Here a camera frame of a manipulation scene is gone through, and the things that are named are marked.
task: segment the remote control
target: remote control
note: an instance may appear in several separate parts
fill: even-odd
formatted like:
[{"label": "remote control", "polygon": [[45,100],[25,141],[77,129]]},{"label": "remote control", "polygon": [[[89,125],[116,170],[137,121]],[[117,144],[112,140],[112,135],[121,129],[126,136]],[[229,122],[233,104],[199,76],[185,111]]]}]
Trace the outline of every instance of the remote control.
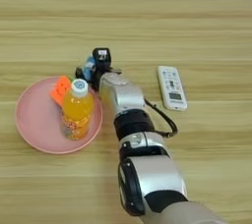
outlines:
[{"label": "remote control", "polygon": [[158,66],[157,74],[164,106],[172,110],[187,109],[187,102],[177,69]]}]

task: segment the silver robot arm segment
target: silver robot arm segment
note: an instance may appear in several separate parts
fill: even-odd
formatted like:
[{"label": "silver robot arm segment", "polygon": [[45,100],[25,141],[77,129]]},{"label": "silver robot arm segment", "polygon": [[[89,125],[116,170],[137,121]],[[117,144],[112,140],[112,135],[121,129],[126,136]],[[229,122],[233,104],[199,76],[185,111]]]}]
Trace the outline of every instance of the silver robot arm segment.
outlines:
[{"label": "silver robot arm segment", "polygon": [[121,203],[146,224],[224,224],[205,206],[190,202],[182,176],[148,115],[141,89],[105,73],[99,94],[115,118],[119,138]]}]

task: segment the pink plate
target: pink plate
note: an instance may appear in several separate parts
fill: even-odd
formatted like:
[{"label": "pink plate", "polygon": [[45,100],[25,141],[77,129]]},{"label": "pink plate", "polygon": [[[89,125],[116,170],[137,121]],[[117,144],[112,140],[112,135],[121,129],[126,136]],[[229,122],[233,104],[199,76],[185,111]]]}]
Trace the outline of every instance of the pink plate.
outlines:
[{"label": "pink plate", "polygon": [[22,94],[17,110],[16,124],[23,139],[32,147],[52,154],[66,154],[86,146],[97,135],[102,122],[102,108],[94,96],[94,113],[90,127],[82,140],[68,140],[60,131],[60,107],[51,99],[57,78],[44,79],[27,88]]}]

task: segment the wooden table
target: wooden table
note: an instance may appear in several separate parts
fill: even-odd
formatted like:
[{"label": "wooden table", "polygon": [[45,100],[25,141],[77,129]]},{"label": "wooden table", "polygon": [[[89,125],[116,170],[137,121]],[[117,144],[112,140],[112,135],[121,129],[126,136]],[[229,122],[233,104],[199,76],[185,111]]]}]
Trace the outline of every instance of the wooden table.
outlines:
[{"label": "wooden table", "polygon": [[[161,107],[157,66],[176,66],[189,100],[165,112],[191,199],[252,222],[252,0],[0,0],[0,223],[140,223],[120,205],[117,139],[105,121],[82,151],[27,145],[15,106],[30,84],[73,75],[97,46]],[[164,122],[152,113],[157,128]]]}]

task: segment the plastic bottle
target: plastic bottle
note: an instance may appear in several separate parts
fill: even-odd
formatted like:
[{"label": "plastic bottle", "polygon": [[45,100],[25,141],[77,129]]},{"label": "plastic bottle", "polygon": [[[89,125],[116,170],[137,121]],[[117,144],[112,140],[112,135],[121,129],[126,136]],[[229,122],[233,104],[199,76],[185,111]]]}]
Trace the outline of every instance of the plastic bottle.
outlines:
[{"label": "plastic bottle", "polygon": [[94,109],[88,83],[75,79],[63,97],[62,132],[71,140],[80,140],[87,132]]}]

